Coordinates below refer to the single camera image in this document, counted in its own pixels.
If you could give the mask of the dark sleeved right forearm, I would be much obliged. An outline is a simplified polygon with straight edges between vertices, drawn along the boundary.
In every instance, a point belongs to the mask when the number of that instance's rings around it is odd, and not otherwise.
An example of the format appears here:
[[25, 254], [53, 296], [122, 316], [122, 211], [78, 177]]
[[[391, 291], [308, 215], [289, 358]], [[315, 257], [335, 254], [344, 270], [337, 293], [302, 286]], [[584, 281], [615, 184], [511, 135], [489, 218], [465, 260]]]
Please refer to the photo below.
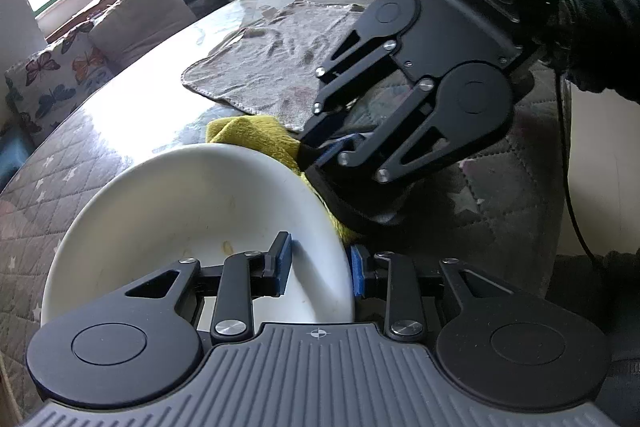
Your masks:
[[559, 0], [549, 66], [582, 91], [639, 101], [639, 0]]

